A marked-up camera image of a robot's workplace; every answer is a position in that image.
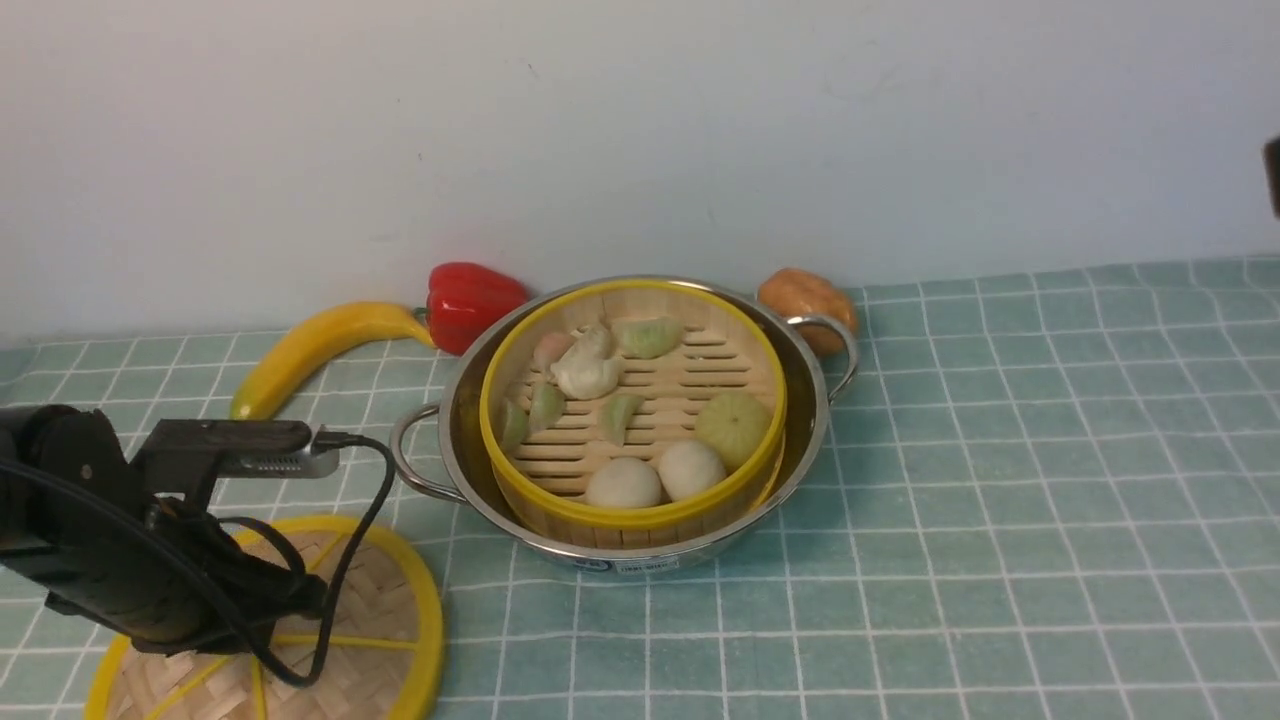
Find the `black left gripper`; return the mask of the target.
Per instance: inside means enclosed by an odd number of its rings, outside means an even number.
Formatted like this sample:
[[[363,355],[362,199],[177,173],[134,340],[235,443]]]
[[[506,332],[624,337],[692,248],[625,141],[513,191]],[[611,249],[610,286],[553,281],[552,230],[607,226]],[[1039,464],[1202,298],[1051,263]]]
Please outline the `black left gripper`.
[[[164,656],[261,655],[282,619],[329,614],[329,584],[274,527],[170,500],[133,530],[77,503],[47,510],[44,585],[52,611]]]

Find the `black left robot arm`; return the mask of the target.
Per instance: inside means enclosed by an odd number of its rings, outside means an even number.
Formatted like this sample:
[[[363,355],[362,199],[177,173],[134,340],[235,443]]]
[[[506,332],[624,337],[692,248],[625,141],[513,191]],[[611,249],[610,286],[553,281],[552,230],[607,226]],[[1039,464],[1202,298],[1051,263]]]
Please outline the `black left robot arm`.
[[[3,566],[143,653],[250,651],[211,601],[220,591],[251,641],[284,618],[319,620],[329,585],[262,521],[241,525],[276,559],[244,550],[209,511],[223,478],[320,477],[303,421],[168,419],[127,457],[106,414],[63,404],[3,411]]]

